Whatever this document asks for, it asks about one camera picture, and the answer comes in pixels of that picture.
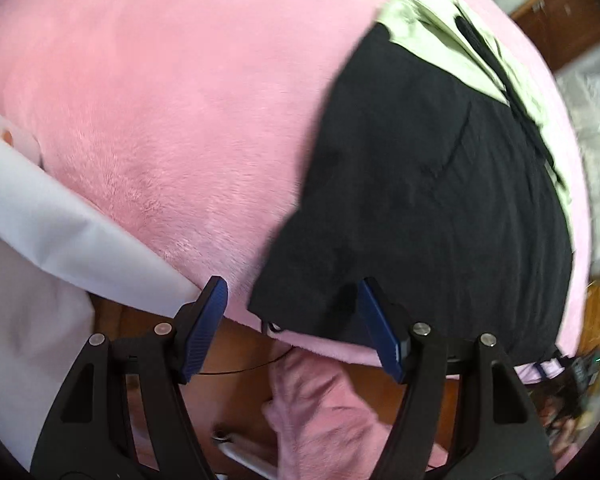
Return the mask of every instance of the black cable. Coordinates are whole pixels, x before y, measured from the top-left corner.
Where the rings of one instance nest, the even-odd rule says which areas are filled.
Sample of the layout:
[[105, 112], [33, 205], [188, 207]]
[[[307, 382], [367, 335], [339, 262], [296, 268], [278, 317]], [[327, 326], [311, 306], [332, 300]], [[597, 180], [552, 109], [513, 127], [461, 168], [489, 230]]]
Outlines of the black cable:
[[280, 354], [278, 357], [276, 357], [275, 359], [273, 359], [267, 363], [263, 363], [261, 365], [254, 366], [251, 368], [245, 368], [244, 370], [231, 370], [230, 372], [200, 372], [198, 375], [232, 375], [232, 374], [241, 374], [242, 372], [251, 372], [252, 370], [257, 370], [258, 368], [262, 368], [263, 366], [269, 366], [269, 365], [272, 365], [273, 363], [277, 363], [278, 361], [280, 361], [280, 359], [284, 359], [287, 355], [289, 355], [289, 353], [294, 348], [295, 347], [292, 346], [289, 350], [285, 351], [284, 353]]

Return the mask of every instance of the black garment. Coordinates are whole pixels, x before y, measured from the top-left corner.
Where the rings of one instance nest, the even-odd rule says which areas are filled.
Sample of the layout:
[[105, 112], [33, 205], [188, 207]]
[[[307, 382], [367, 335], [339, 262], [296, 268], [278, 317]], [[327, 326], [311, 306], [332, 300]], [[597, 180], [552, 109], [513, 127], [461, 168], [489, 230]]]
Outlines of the black garment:
[[334, 83], [300, 207], [270, 248], [249, 310], [370, 346], [355, 284], [373, 276], [416, 321], [451, 336], [494, 333], [514, 364], [549, 358], [570, 238], [548, 150], [504, 83], [511, 107], [376, 24]]

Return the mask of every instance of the silver screw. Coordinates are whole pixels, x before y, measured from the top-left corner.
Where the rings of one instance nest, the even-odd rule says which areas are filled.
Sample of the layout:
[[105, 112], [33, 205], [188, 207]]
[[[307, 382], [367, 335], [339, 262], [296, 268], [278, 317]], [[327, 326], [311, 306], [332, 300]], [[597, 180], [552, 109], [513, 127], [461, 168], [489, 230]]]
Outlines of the silver screw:
[[98, 346], [104, 343], [104, 336], [102, 334], [92, 334], [89, 338], [89, 344], [91, 346]]
[[429, 335], [431, 327], [426, 323], [419, 322], [413, 325], [413, 332], [417, 335]]
[[167, 335], [171, 332], [171, 325], [169, 323], [158, 323], [154, 327], [154, 332], [157, 333], [157, 335]]
[[480, 342], [485, 346], [496, 346], [496, 341], [496, 336], [488, 332], [485, 332], [480, 336]]

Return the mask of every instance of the wooden cabinet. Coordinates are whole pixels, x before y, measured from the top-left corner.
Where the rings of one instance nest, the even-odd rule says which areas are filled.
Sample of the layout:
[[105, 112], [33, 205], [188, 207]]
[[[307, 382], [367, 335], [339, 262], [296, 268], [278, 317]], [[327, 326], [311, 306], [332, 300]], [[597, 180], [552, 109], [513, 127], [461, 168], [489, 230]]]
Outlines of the wooden cabinet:
[[552, 71], [600, 42], [598, 0], [529, 0], [511, 17]]

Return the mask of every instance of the wooden floor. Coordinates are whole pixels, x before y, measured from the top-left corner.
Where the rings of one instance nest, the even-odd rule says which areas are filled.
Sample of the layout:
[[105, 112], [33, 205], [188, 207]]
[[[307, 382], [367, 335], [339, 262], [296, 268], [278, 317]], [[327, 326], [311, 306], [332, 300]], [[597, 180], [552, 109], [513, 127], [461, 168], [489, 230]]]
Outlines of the wooden floor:
[[[100, 298], [96, 306], [96, 329], [110, 338], [141, 335], [162, 318]], [[203, 371], [242, 370], [268, 362], [273, 340], [223, 319], [207, 355]], [[404, 392], [403, 386], [381, 369], [344, 365], [357, 393], [378, 412], [380, 420], [393, 424]], [[275, 450], [276, 435], [262, 415], [262, 405], [271, 398], [267, 367], [225, 376], [195, 376], [182, 388], [183, 398], [200, 444], [215, 472], [232, 479], [259, 479], [247, 469], [222, 455], [210, 436], [216, 428], [234, 431]], [[448, 447], [458, 397], [457, 381], [447, 381], [436, 441]]]

